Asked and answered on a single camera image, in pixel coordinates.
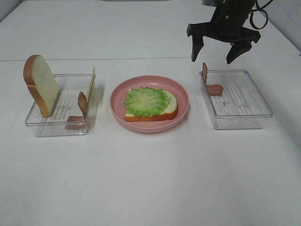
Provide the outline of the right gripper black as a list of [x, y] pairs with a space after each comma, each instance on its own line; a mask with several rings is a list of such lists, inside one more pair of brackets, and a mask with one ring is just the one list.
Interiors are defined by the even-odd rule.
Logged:
[[226, 56], [227, 64], [231, 64], [237, 57], [248, 52], [251, 42], [258, 42], [261, 35], [258, 31], [244, 28], [254, 0], [215, 0], [215, 11], [210, 22], [189, 24], [187, 36], [192, 36], [191, 60], [195, 62], [200, 50], [204, 46], [203, 36], [232, 43]]

